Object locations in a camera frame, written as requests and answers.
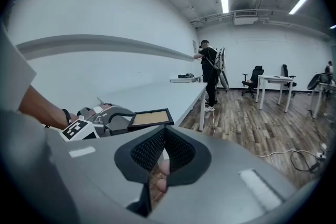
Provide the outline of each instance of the human hand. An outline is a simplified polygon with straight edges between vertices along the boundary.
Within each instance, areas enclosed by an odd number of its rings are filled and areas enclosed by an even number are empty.
[[[169,175],[169,165],[170,165],[170,161],[169,159],[165,159],[160,165],[160,172],[162,174],[164,174],[165,176]],[[159,191],[161,191],[162,193],[166,193],[167,192],[167,180],[166,179],[159,179],[156,182],[156,187]]]

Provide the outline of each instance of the wooden floor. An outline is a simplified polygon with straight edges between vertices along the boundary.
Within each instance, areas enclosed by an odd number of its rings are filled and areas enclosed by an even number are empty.
[[[293,148],[316,153],[321,151],[316,124],[321,136],[321,144],[330,145],[336,131],[336,125],[333,124],[336,110],[335,96],[331,100],[323,100],[315,123],[308,111],[311,96],[306,93],[297,93],[295,97],[291,98],[287,113],[284,112],[287,96],[282,97],[280,105],[277,105],[278,97],[279,92],[267,91],[263,110],[260,111],[259,103],[255,103],[255,99],[252,99],[248,94],[242,97],[241,90],[227,92],[220,90],[217,97],[220,105],[215,106],[214,113],[205,113],[205,127],[202,133],[236,142],[255,155],[268,155],[275,151],[283,152]],[[314,104],[316,101],[317,95],[314,96]],[[180,127],[199,132],[199,109],[200,102],[198,101]],[[310,166],[316,163],[313,156],[308,153],[303,154]],[[294,153],[293,159],[299,169],[307,169],[299,154]],[[312,174],[295,170],[290,161],[290,153],[274,154],[263,158],[263,160],[286,175],[298,188],[321,172]],[[156,167],[151,178],[153,207],[163,196],[153,184],[163,177]]]

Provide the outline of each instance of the air conditioner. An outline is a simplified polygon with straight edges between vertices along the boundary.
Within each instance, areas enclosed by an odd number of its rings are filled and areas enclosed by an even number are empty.
[[[234,13],[235,25],[251,25],[258,20],[258,14],[256,10],[243,10]]]

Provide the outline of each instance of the white sleeve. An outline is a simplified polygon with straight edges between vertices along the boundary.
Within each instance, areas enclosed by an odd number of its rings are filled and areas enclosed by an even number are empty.
[[[36,72],[7,37],[0,18],[0,109],[17,111]]]

